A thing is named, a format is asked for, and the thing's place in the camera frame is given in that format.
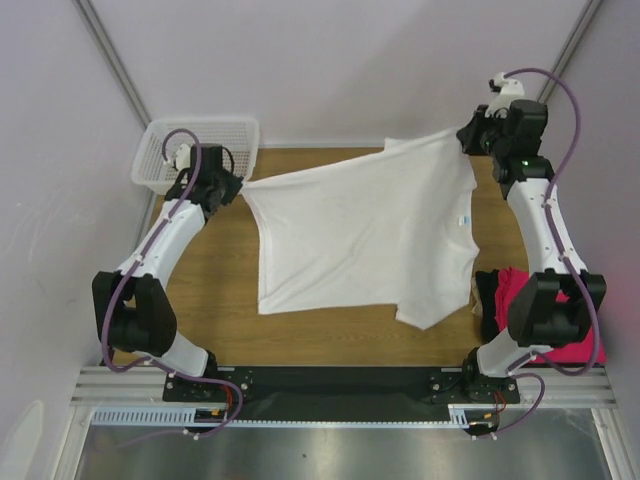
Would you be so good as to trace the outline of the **white t shirt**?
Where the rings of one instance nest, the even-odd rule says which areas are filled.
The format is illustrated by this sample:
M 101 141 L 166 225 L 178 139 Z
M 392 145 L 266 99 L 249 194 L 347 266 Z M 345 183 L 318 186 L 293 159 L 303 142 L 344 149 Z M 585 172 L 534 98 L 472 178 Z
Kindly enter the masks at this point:
M 259 313 L 392 305 L 398 321 L 436 325 L 470 298 L 475 186 L 450 129 L 245 184 Z

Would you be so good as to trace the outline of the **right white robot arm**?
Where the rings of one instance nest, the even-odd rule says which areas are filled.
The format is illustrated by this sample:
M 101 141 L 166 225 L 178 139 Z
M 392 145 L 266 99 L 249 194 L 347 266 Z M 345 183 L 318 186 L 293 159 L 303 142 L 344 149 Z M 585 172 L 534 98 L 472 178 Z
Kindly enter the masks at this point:
M 473 349 L 462 365 L 460 388 L 481 402 L 516 378 L 518 370 L 556 348 L 592 340 L 586 373 L 600 349 L 598 309 L 606 294 L 602 275 L 589 272 L 574 250 L 554 183 L 555 171 L 539 149 L 548 109 L 519 99 L 508 106 L 480 105 L 456 137 L 463 153 L 487 155 L 504 200 L 514 213 L 528 259 L 529 279 L 511 302 L 507 326 L 489 343 Z

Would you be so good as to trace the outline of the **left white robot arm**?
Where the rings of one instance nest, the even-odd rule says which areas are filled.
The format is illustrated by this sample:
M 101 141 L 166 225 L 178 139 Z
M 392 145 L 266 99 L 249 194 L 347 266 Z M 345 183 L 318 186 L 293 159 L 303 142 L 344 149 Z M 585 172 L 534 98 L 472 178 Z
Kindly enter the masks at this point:
M 184 377 L 189 393 L 208 400 L 220 388 L 217 360 L 179 332 L 166 288 L 186 248 L 236 198 L 243 179 L 231 151 L 219 144 L 183 144 L 177 162 L 178 176 L 142 243 L 116 270 L 94 277 L 94 311 L 107 365 L 115 351 L 133 353 L 139 362 Z

